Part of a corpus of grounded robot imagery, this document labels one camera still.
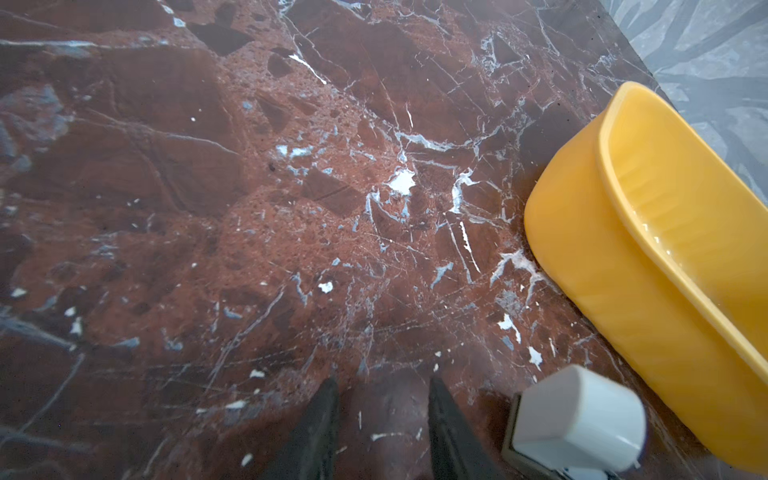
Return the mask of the white mini stapler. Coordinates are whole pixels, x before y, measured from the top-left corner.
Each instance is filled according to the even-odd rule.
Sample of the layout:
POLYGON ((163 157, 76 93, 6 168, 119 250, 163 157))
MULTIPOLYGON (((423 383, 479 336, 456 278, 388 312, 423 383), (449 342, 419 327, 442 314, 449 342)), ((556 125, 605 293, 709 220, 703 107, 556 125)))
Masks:
POLYGON ((530 479, 617 479, 646 438, 634 391, 569 365, 513 396, 501 456, 530 479))

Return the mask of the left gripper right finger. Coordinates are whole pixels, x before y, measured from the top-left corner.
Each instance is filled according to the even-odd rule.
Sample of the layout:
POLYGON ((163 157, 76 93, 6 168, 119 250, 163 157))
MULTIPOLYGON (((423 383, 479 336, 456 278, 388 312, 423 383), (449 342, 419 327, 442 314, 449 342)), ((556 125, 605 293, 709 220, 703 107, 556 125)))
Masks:
POLYGON ((434 479, 505 479, 439 376, 430 379, 428 429, 434 479))

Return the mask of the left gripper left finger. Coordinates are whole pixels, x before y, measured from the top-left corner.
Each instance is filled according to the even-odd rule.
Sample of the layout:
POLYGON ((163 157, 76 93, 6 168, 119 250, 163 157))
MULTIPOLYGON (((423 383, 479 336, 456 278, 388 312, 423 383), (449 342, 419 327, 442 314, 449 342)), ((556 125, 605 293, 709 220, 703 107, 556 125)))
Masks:
POLYGON ((332 479, 340 425, 335 379, 319 386, 287 442, 262 471, 261 479, 332 479))

